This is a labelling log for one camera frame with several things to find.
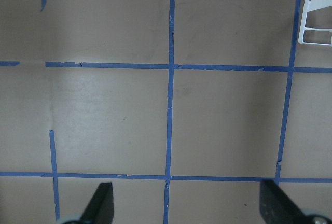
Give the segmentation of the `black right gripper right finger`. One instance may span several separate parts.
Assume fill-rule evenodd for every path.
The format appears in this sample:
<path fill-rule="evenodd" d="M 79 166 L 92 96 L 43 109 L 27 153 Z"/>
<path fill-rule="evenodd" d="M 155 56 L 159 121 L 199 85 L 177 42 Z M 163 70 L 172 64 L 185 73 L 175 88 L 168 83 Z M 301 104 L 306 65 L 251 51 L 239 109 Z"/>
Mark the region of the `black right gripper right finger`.
<path fill-rule="evenodd" d="M 274 182 L 262 180 L 259 189 L 259 212 L 265 223 L 307 223 L 306 215 Z"/>

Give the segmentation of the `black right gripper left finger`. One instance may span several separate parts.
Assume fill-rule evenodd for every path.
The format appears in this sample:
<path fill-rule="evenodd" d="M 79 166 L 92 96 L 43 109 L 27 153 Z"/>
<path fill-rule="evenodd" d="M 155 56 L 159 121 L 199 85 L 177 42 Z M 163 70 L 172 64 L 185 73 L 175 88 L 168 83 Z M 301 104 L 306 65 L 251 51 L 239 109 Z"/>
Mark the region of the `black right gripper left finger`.
<path fill-rule="evenodd" d="M 100 183 L 79 218 L 79 223 L 111 224 L 114 219 L 112 183 Z"/>

